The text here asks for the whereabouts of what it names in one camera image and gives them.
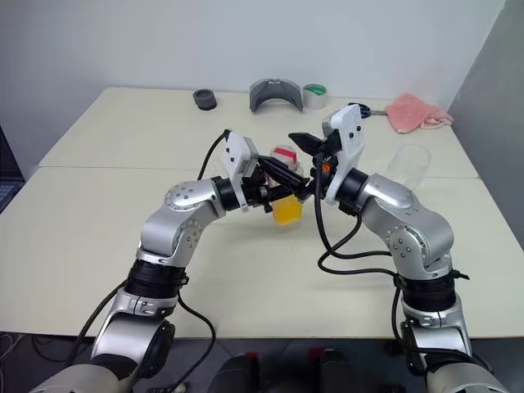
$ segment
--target clear plastic cup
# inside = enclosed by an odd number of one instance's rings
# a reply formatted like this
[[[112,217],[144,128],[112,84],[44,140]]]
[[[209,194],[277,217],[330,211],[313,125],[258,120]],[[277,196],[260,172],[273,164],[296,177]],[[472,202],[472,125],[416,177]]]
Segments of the clear plastic cup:
[[[414,190],[424,179],[431,153],[419,145],[403,145],[387,166],[385,176]]]

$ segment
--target white table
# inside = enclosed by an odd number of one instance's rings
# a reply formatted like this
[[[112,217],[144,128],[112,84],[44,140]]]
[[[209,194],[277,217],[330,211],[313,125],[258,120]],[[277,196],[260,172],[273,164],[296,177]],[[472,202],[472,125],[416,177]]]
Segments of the white table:
[[[193,170],[41,168],[0,215],[0,330],[78,334],[97,302],[128,272],[140,228],[166,190]],[[454,265],[472,337],[524,336],[524,255],[478,179],[426,178],[421,202],[455,232]],[[352,219],[324,208],[333,237]],[[384,249],[365,228],[358,250]],[[280,228],[261,208],[212,223],[189,265],[184,299],[219,337],[391,337],[391,279],[325,274],[312,205]],[[390,258],[329,261],[393,268]],[[207,337],[177,308],[177,337]],[[90,334],[96,334],[100,318]]]
[[[216,92],[218,106],[201,111],[192,92],[140,88],[108,88],[76,121],[41,166],[198,169],[215,138],[225,128],[251,137],[260,152],[291,144],[289,133],[321,136],[322,120],[348,102],[362,102],[381,110],[388,102],[330,98],[319,111],[300,113],[287,103],[262,105],[253,114],[249,94]],[[385,116],[364,121],[366,148],[359,167],[383,173],[404,144],[427,148],[432,155],[428,177],[475,178],[477,172],[450,127],[397,134]],[[310,157],[300,155],[309,167]],[[220,165],[219,155],[211,167]]]

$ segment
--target tape roll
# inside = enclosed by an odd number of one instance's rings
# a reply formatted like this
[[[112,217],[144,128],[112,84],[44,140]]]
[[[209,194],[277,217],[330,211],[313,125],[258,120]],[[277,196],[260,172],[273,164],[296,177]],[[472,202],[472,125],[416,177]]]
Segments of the tape roll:
[[[306,84],[302,88],[302,101],[309,109],[322,109],[328,101],[328,90],[322,84]]]

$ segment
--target pink towel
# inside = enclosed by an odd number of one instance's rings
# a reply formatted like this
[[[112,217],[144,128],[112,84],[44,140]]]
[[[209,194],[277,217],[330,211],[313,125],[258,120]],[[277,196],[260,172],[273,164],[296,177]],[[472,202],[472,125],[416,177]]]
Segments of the pink towel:
[[[386,107],[387,118],[397,133],[421,129],[438,129],[451,125],[453,118],[442,108],[426,104],[413,94],[403,94]]]

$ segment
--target gray plastic object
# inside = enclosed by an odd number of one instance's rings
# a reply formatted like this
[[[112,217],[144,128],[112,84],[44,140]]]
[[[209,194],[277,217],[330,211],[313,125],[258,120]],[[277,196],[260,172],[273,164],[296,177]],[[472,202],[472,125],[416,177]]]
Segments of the gray plastic object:
[[[249,107],[252,112],[265,101],[272,98],[281,98],[290,102],[302,112],[302,95],[300,87],[287,79],[261,79],[254,82],[249,88]]]
[[[216,98],[213,90],[208,88],[201,88],[193,93],[193,99],[195,100],[196,106],[203,111],[210,111],[216,108]]]

